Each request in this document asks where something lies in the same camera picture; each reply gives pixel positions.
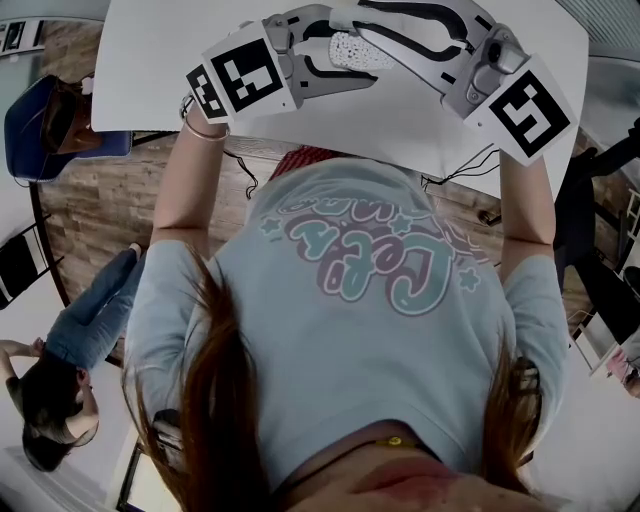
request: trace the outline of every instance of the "brown bag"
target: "brown bag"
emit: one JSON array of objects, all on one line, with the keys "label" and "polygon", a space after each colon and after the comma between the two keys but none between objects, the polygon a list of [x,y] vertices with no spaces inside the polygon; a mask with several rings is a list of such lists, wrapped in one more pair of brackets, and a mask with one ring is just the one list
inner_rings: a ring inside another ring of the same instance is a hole
[{"label": "brown bag", "polygon": [[82,94],[82,82],[68,84],[57,79],[40,132],[40,143],[47,153],[78,153],[102,145],[102,135],[91,128],[91,99],[91,95]]}]

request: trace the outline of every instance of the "long reddish-brown hair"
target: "long reddish-brown hair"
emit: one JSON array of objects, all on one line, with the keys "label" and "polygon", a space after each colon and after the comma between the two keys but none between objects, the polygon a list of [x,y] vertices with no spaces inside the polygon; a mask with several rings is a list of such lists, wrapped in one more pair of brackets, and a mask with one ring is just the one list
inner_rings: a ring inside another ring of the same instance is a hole
[{"label": "long reddish-brown hair", "polygon": [[[183,467],[172,466],[159,446],[135,379],[140,437],[185,512],[275,510],[258,448],[256,371],[243,343],[232,291],[223,277],[216,283],[192,253],[202,274],[201,282],[193,283],[195,300],[207,313],[209,327],[182,389]],[[128,370],[123,376],[125,397]],[[518,468],[533,441],[540,411],[537,370],[525,359],[512,359],[503,343],[485,408],[485,480],[528,494]]]}]

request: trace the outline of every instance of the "star print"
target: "star print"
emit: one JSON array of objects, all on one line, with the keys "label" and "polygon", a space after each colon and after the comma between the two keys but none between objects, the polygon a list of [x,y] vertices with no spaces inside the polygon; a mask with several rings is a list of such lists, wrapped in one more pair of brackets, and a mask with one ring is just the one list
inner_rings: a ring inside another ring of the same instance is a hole
[{"label": "star print", "polygon": [[401,233],[409,233],[411,231],[411,224],[413,219],[411,217],[405,217],[401,213],[396,215],[396,218],[389,222],[389,227],[394,235],[400,235]]},{"label": "star print", "polygon": [[281,222],[280,219],[269,219],[269,218],[267,218],[262,223],[262,226],[260,226],[260,230],[265,235],[270,235],[274,231],[280,231],[280,222]]},{"label": "star print", "polygon": [[460,276],[460,288],[463,288],[469,292],[475,292],[477,286],[480,284],[480,277],[476,274],[476,269],[473,267],[467,270],[461,270],[458,275]]}]

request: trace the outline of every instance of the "light blue t-shirt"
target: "light blue t-shirt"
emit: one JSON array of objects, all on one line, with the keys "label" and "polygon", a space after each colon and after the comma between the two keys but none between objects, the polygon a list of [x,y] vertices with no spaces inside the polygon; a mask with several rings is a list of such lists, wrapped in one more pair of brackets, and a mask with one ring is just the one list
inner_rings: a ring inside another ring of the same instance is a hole
[{"label": "light blue t-shirt", "polygon": [[[354,159],[291,172],[260,191],[215,259],[256,363],[273,489],[380,420],[406,423],[448,467],[476,472],[503,341],[539,370],[539,433],[557,411],[568,343],[553,260],[525,260],[503,288],[482,249],[432,213],[413,173]],[[218,275],[214,260],[209,269]],[[151,417],[180,409],[181,365],[202,343],[194,279],[182,243],[151,247],[126,342]]]}]

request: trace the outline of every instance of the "red checkered fabric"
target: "red checkered fabric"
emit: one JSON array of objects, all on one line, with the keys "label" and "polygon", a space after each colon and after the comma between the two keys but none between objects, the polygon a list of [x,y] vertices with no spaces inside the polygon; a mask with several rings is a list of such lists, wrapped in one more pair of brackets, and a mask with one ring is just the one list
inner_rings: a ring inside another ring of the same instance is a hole
[{"label": "red checkered fabric", "polygon": [[311,146],[302,146],[295,151],[289,151],[276,167],[275,172],[269,178],[269,181],[274,180],[278,176],[306,167],[307,165],[315,164],[316,162],[322,162],[324,160],[330,160],[336,158],[338,153],[329,149],[314,148]]}]

